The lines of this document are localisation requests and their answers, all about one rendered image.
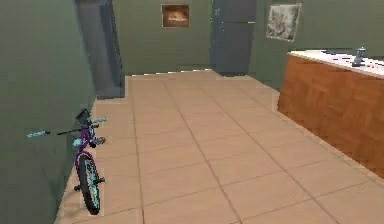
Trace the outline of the dark grey fridge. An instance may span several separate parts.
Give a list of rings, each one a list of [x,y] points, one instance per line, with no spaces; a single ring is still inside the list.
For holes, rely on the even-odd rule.
[[[249,69],[257,0],[212,0],[211,68],[222,76]]]

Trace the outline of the orange framed picture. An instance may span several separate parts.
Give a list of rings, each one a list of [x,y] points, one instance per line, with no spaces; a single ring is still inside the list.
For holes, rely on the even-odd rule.
[[[162,4],[163,28],[187,28],[190,26],[190,6],[184,4]]]

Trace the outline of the grey room door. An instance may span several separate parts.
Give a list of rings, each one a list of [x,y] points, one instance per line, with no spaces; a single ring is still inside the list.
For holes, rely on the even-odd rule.
[[[97,99],[125,97],[112,0],[75,0]]]

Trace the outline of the purple bicycle with teal grips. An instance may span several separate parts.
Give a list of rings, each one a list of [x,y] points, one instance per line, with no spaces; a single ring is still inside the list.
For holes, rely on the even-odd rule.
[[[97,215],[101,207],[98,184],[104,182],[105,178],[99,176],[94,158],[86,148],[96,148],[106,142],[105,137],[97,137],[95,134],[99,122],[105,122],[106,118],[92,119],[90,112],[83,109],[76,119],[80,127],[64,132],[65,134],[80,133],[80,137],[72,142],[73,147],[77,149],[74,165],[79,179],[79,184],[74,187],[74,190],[82,192],[88,212],[91,215]]]

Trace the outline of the grey framed picture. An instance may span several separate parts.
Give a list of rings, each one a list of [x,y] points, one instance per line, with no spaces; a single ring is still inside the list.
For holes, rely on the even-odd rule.
[[[294,42],[302,4],[273,4],[269,8],[266,37]]]

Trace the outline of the wooden counter with white top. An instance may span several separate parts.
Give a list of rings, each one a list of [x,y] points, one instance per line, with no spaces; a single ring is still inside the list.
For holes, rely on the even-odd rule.
[[[278,111],[384,178],[384,61],[353,60],[289,52]]]

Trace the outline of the grey metal faucet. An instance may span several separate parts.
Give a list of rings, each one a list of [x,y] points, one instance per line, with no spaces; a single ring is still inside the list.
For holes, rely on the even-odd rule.
[[[353,67],[360,67],[362,65],[362,59],[363,59],[365,51],[366,51],[366,49],[364,47],[360,47],[357,49],[355,59],[352,62]]]

